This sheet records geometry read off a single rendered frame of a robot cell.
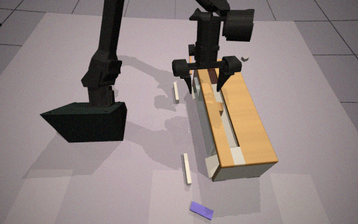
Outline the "small purple block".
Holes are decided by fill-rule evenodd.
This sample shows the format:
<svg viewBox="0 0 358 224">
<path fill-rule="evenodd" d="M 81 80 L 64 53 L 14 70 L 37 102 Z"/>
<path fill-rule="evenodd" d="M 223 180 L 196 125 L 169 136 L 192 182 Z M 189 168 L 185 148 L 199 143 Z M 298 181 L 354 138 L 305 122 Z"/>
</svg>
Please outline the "small purple block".
<svg viewBox="0 0 358 224">
<path fill-rule="evenodd" d="M 213 216 L 213 210 L 207 208 L 207 207 L 204 207 L 202 205 L 200 205 L 199 203 L 196 203 L 194 201 L 192 201 L 192 204 L 191 204 L 191 207 L 190 207 L 190 211 L 192 212 L 195 212 L 199 215 L 201 215 L 202 217 L 205 217 L 209 220 L 212 219 L 212 216 Z"/>
</svg>

